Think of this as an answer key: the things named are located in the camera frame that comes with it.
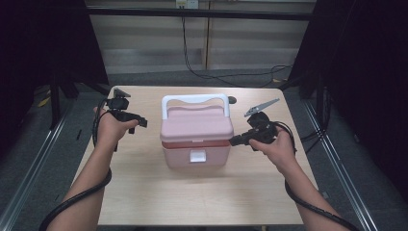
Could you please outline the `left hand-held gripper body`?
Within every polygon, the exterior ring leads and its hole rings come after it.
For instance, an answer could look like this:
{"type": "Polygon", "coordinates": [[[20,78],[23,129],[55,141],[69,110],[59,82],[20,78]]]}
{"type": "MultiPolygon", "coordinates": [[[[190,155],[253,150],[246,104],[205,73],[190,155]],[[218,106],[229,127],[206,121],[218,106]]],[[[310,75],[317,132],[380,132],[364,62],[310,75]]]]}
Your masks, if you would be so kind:
{"type": "Polygon", "coordinates": [[[129,100],[128,97],[130,97],[130,94],[120,90],[118,88],[114,88],[114,97],[111,99],[108,99],[106,101],[106,105],[110,110],[113,111],[123,111],[126,110],[129,106],[129,100]]]}

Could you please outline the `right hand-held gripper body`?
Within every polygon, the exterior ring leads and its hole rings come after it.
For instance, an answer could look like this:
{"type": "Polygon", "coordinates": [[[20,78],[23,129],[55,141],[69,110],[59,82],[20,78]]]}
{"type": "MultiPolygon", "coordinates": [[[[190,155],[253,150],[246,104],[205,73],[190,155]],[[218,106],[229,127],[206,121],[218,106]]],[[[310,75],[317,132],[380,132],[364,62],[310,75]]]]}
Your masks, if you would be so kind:
{"type": "Polygon", "coordinates": [[[247,123],[251,126],[248,131],[248,139],[254,139],[263,143],[272,143],[277,135],[275,125],[269,119],[264,109],[279,101],[279,98],[272,99],[268,102],[261,103],[251,107],[244,116],[247,123]]]}

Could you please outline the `pink storage box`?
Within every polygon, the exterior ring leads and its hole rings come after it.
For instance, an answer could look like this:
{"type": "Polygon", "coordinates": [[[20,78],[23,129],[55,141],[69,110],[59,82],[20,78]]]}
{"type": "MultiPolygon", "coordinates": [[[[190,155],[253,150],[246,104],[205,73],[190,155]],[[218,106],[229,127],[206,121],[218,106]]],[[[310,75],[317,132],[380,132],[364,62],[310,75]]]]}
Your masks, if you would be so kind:
{"type": "Polygon", "coordinates": [[[227,95],[163,97],[160,138],[169,167],[224,166],[233,135],[227,95]]]}

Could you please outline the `person's left hand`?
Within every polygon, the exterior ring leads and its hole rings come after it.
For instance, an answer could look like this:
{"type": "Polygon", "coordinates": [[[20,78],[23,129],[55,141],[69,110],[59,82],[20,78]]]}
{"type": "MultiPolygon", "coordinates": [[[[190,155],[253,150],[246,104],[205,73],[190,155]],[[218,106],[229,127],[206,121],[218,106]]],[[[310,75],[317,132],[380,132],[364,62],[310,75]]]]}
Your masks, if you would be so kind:
{"type": "Polygon", "coordinates": [[[139,124],[136,119],[121,122],[111,113],[107,113],[104,109],[98,110],[97,108],[94,108],[93,111],[96,114],[100,114],[97,129],[96,149],[114,151],[116,145],[125,135],[125,133],[129,129],[135,128],[139,124]]]}

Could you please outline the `person's right hand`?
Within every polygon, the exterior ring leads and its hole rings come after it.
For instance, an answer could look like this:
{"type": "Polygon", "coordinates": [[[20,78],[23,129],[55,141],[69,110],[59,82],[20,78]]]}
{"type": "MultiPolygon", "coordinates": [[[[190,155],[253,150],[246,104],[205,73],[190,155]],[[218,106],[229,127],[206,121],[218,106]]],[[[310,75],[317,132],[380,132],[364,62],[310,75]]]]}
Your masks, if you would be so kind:
{"type": "Polygon", "coordinates": [[[262,151],[283,175],[294,173],[296,159],[290,134],[281,128],[277,129],[277,138],[273,143],[262,143],[251,139],[249,144],[262,151]]]}

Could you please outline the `black metal stand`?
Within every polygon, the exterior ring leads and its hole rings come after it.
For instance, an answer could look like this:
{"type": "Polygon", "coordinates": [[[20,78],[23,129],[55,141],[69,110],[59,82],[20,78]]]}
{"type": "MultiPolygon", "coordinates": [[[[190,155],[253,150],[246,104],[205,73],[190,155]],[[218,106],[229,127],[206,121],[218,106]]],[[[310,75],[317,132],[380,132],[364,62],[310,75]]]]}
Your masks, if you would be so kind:
{"type": "Polygon", "coordinates": [[[78,96],[74,81],[69,74],[55,73],[50,78],[50,99],[51,99],[51,125],[50,129],[53,130],[62,118],[60,92],[68,99],[74,99],[78,96]]]}

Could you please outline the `black curtain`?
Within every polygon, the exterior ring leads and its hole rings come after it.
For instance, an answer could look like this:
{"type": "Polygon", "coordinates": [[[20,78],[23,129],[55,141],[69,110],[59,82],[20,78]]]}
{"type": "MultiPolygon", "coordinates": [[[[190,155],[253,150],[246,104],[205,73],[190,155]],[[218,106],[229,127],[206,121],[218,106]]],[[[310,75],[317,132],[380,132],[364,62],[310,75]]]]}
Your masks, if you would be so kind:
{"type": "Polygon", "coordinates": [[[0,157],[13,146],[34,91],[109,83],[85,0],[0,0],[0,157]]]}
{"type": "Polygon", "coordinates": [[[408,202],[408,0],[316,0],[290,78],[327,87],[408,202]]]}

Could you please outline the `black horizontal bar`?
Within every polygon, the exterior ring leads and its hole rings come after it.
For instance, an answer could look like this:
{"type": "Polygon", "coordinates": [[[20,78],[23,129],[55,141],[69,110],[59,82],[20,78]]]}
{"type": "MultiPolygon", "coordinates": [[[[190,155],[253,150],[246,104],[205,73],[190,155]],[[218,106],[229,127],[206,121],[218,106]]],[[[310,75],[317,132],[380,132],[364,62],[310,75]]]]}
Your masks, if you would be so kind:
{"type": "Polygon", "coordinates": [[[105,8],[87,7],[88,14],[126,15],[126,16],[167,16],[167,17],[200,17],[200,18],[237,18],[264,20],[310,21],[315,18],[311,13],[267,13],[221,10],[190,10],[190,9],[141,9],[141,8],[105,8]]]}

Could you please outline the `metal floor rail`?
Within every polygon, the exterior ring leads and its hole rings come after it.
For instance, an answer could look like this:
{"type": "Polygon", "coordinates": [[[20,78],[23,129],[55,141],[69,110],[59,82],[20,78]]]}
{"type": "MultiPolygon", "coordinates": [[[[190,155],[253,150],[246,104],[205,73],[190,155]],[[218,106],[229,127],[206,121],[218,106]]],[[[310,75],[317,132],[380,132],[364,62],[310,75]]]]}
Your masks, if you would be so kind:
{"type": "Polygon", "coordinates": [[[39,173],[50,155],[55,142],[60,136],[60,133],[64,128],[66,118],[69,116],[71,111],[72,105],[69,105],[62,113],[62,117],[58,120],[55,127],[48,132],[36,158],[28,168],[28,171],[25,174],[22,182],[19,184],[16,193],[8,203],[3,215],[0,217],[0,231],[12,231],[13,226],[32,190],[32,187],[36,183],[39,173]]]}
{"type": "Polygon", "coordinates": [[[353,208],[357,218],[360,221],[360,224],[362,225],[362,228],[364,229],[364,231],[378,231],[377,225],[375,224],[366,203],[358,193],[336,148],[334,147],[329,136],[319,125],[317,113],[312,103],[309,101],[304,101],[303,105],[308,117],[313,124],[315,131],[318,133],[319,141],[321,142],[321,145],[340,180],[342,188],[344,189],[351,207],[353,208]]]}

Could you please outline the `white wall socket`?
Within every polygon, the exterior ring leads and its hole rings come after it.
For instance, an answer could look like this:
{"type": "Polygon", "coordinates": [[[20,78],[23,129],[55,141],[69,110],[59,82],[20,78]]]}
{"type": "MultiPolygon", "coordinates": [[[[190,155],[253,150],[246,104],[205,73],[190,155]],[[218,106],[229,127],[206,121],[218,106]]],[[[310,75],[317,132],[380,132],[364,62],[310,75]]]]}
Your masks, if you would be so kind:
{"type": "Polygon", "coordinates": [[[198,0],[175,0],[177,9],[197,10],[199,8],[198,0]]]}

